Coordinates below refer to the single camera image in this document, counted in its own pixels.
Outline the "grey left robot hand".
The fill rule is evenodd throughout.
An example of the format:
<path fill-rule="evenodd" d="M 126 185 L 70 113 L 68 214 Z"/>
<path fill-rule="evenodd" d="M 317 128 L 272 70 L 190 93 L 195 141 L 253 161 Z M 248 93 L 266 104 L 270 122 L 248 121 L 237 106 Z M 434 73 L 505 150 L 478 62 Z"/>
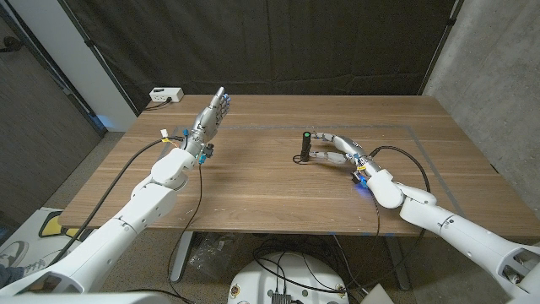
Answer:
<path fill-rule="evenodd" d="M 198 157 L 206 144 L 217 134 L 219 126 L 230 109 L 230 97 L 220 87 L 209 105 L 196 117 L 192 130 L 186 138 L 184 150 Z"/>

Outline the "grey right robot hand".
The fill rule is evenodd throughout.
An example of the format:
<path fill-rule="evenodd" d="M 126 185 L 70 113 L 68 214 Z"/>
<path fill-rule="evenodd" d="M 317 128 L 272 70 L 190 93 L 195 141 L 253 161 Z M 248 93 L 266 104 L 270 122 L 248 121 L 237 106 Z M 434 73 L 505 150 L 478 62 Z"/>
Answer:
<path fill-rule="evenodd" d="M 308 155 L 311 158 L 328 160 L 334 164 L 344 164 L 350 162 L 356 166 L 356 171 L 371 178 L 381 168 L 368 156 L 364 149 L 351 138 L 338 136 L 331 133 L 313 133 L 312 139 L 321 139 L 334 145 L 337 152 L 311 151 Z"/>

